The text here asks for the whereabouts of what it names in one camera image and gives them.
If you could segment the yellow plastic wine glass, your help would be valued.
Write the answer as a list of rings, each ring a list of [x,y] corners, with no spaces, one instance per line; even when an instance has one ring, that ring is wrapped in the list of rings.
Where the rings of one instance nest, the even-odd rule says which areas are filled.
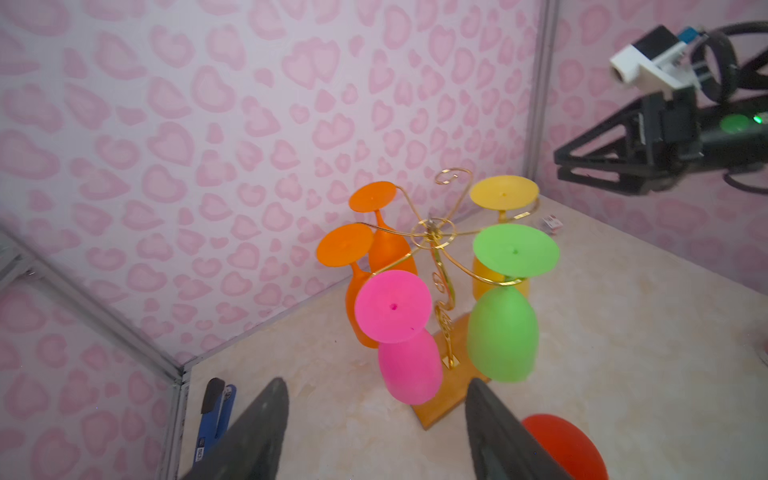
[[[531,215],[538,206],[539,197],[538,185],[527,178],[514,175],[501,175],[490,177],[475,184],[470,192],[471,200],[479,207],[498,213],[498,223],[509,221],[518,221]],[[492,271],[475,257],[472,265],[473,273],[492,280],[494,282],[504,281],[504,276]],[[479,280],[472,280],[472,294],[475,300],[496,288]],[[514,285],[524,297],[528,298],[530,292],[530,282],[528,280]]]

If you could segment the green plastic wine glass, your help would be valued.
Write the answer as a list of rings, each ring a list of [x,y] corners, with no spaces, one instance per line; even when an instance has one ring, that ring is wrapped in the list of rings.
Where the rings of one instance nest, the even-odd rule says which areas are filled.
[[[557,243],[526,225],[497,224],[474,239],[475,257],[507,281],[538,277],[552,271],[559,259]],[[534,370],[539,346],[536,313],[515,286],[486,292],[470,314],[467,351],[484,376],[507,383],[522,382]]]

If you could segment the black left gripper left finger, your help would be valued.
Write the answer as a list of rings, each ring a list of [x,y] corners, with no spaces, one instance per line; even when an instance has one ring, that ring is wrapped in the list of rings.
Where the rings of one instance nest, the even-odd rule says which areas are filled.
[[[184,480],[275,480],[289,417],[289,393],[273,378]]]

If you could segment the red plastic wine glass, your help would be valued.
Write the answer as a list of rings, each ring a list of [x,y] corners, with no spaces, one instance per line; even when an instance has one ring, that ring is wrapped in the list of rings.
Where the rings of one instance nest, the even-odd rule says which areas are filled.
[[[534,414],[525,418],[522,425],[573,479],[609,479],[597,447],[568,420],[552,414]]]

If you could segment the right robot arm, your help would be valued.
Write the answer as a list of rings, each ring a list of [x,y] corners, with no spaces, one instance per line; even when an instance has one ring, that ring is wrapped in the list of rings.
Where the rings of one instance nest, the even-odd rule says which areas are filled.
[[[767,164],[767,53],[740,63],[734,36],[765,21],[713,30],[663,25],[610,59],[613,77],[641,95],[554,153],[561,181],[625,196],[669,191],[690,174],[720,171],[726,184]]]

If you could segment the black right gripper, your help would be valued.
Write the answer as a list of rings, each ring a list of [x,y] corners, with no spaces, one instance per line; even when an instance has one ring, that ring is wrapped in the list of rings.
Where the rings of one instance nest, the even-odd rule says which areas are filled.
[[[695,89],[637,98],[553,156],[559,180],[625,196],[666,191],[680,176],[718,167],[705,155]]]

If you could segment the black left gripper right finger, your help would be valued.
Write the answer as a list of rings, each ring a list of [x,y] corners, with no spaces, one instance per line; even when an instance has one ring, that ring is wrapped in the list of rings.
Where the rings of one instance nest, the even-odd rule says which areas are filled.
[[[478,480],[570,477],[478,378],[468,385],[465,418],[473,470]]]

